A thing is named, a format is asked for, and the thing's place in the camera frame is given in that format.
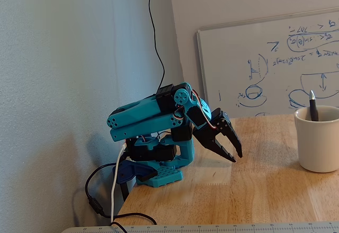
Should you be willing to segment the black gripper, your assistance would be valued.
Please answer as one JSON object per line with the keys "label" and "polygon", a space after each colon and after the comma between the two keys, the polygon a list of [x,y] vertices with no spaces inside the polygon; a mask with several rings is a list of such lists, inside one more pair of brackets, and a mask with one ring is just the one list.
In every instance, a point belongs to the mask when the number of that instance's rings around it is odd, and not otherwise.
{"label": "black gripper", "polygon": [[205,119],[199,107],[191,107],[185,114],[186,121],[193,136],[204,148],[215,154],[235,163],[236,159],[217,140],[216,136],[222,133],[228,138],[236,149],[238,157],[243,157],[241,141],[234,130],[226,112],[221,108],[216,108],[211,112],[210,124]]}

